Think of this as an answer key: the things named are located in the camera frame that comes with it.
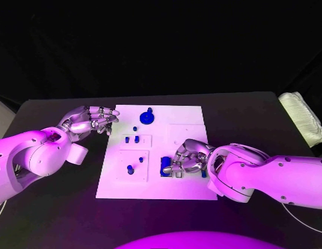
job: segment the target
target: black curtain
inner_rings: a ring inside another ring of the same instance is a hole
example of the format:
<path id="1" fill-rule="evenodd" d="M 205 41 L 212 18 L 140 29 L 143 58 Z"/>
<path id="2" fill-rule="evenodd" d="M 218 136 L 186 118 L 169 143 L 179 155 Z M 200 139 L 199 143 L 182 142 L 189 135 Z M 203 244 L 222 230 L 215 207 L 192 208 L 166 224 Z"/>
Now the black curtain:
<path id="1" fill-rule="evenodd" d="M 322 1 L 9 4 L 0 99 L 281 94 L 321 52 Z"/>

